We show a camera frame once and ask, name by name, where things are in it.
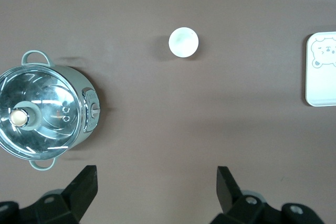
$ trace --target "white cup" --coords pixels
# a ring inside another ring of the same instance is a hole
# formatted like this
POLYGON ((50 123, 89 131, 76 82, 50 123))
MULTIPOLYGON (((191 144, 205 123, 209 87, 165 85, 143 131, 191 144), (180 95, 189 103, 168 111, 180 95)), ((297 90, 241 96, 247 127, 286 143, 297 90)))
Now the white cup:
POLYGON ((169 48, 178 57, 189 57, 198 48, 198 36, 188 27, 178 28, 169 37, 169 48))

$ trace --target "pot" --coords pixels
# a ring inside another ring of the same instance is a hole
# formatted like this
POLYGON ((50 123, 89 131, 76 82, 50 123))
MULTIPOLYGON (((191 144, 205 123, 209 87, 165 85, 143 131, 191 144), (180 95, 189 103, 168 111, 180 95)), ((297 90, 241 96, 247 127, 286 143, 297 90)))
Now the pot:
POLYGON ((55 65, 42 51, 26 52, 21 66, 0 76, 0 145, 37 170, 52 168, 62 153, 84 141, 99 114, 90 81, 71 67, 55 65), (28 63, 33 53, 47 63, 28 63), (36 163, 47 159, 53 159, 49 167, 36 163))

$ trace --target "pot lid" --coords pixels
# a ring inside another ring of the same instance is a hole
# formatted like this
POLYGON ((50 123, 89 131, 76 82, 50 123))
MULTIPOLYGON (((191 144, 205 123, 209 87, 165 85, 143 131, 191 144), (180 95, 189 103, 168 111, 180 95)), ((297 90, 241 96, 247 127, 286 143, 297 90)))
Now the pot lid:
POLYGON ((80 131, 80 101, 71 84, 44 66, 12 68, 0 77, 0 145, 42 160, 65 152, 80 131))

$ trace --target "cartoon bear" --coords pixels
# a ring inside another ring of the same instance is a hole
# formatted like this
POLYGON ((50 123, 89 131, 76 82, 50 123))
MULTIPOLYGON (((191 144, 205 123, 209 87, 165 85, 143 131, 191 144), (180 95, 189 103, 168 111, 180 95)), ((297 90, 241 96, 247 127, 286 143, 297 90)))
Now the cartoon bear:
POLYGON ((311 51, 314 55, 312 64, 315 68, 320 68, 323 64, 333 64, 336 67, 336 37, 314 41, 311 51))

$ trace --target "button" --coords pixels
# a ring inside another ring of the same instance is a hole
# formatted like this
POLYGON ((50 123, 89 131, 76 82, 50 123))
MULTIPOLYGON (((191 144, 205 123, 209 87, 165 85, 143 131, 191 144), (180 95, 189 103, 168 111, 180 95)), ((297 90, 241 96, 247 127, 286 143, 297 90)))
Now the button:
POLYGON ((99 108, 98 104, 93 103, 91 105, 91 117, 96 118, 96 117, 99 116, 99 113, 100 113, 100 108, 99 108))

